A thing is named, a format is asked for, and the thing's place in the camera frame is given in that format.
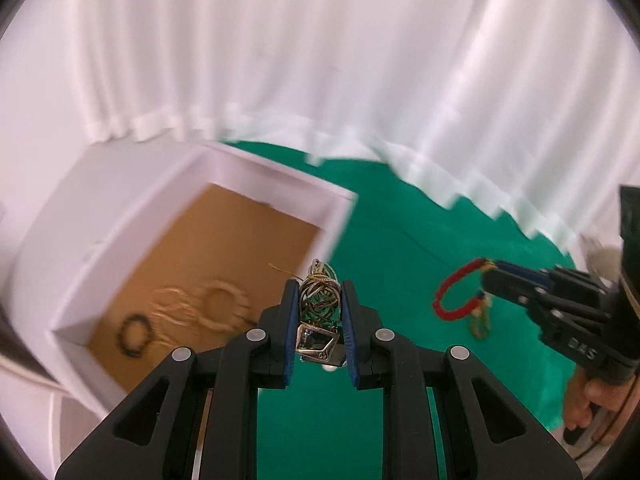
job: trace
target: white curtain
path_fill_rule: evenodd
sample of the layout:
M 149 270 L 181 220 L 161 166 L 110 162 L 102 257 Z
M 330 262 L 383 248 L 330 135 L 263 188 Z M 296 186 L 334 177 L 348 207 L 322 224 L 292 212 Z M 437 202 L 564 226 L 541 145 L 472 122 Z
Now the white curtain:
M 70 0 L 92 141 L 171 129 L 389 164 L 564 250 L 640 160 L 606 0 Z

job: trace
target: green tablecloth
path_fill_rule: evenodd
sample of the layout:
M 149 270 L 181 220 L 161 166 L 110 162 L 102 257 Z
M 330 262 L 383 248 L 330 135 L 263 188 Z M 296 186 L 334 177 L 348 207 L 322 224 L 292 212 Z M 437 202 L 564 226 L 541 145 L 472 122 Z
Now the green tablecloth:
M 481 342 L 465 321 L 444 323 L 431 310 L 442 280 L 478 256 L 533 268 L 570 266 L 549 240 L 529 240 L 508 215 L 492 220 L 466 199 L 442 209 L 383 164 L 328 160 L 316 168 L 295 150 L 238 147 L 356 192 L 358 203 L 330 262 L 338 278 L 355 283 L 360 302 L 377 309 L 385 326 L 427 348 L 467 346 L 542 424 L 560 423 L 573 365 L 538 341 L 538 328 L 522 308 L 494 300 L 494 330 Z M 477 279 L 456 285 L 445 307 L 459 306 L 476 290 Z M 260 480 L 372 480 L 381 467 L 382 394 L 354 390 L 345 369 L 326 372 L 296 359 L 286 391 L 260 393 Z

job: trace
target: human hand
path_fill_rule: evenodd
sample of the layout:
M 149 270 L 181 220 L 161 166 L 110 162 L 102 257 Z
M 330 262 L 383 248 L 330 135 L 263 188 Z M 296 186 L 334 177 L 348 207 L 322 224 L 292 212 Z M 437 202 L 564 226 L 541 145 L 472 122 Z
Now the human hand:
M 569 379 L 564 393 L 564 411 L 562 418 L 564 419 L 564 424 L 567 429 L 575 430 L 575 428 L 578 427 L 586 428 L 591 424 L 593 415 L 591 414 L 589 404 L 593 402 L 611 412 L 591 437 L 594 441 L 598 440 L 624 404 L 626 396 L 634 384 L 634 379 L 635 378 L 629 379 L 622 386 L 611 386 L 600 379 L 589 380 L 584 369 L 577 367 L 573 376 Z M 631 415 L 633 415 L 639 402 L 640 383 L 636 384 L 620 417 L 602 440 L 603 444 L 611 444 L 618 437 L 631 418 Z

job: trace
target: white box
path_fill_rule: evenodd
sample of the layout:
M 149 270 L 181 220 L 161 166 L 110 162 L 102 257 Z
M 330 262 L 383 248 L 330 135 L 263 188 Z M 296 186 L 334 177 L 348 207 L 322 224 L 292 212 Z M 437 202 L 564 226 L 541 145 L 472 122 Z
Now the white box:
M 34 222 L 6 288 L 16 331 L 86 407 L 106 416 L 125 393 L 87 350 L 97 321 L 173 220 L 217 184 L 314 224 L 328 259 L 355 202 L 343 188 L 217 143 L 168 136 L 89 148 Z

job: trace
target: cardboard surface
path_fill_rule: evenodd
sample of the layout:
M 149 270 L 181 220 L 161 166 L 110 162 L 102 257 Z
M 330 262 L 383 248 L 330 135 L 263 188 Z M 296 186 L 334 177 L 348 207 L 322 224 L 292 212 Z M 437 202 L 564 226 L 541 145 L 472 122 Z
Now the cardboard surface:
M 251 328 L 261 311 L 280 302 L 289 276 L 269 264 L 297 269 L 318 233 L 315 225 L 266 204 L 223 187 L 207 187 L 120 289 L 88 349 L 130 392 L 172 349 L 161 343 L 163 337 L 197 352 L 222 346 Z M 228 290 L 207 290 L 211 285 Z M 161 291 L 168 287 L 180 292 Z M 243 301 L 248 308 L 239 307 Z M 157 311 L 153 303 L 168 306 L 170 315 L 153 316 Z M 132 314 L 159 319 L 155 328 L 161 334 L 155 334 L 139 358 L 124 355 L 116 343 L 123 321 Z M 140 324 L 126 331 L 128 346 L 135 348 L 144 338 Z

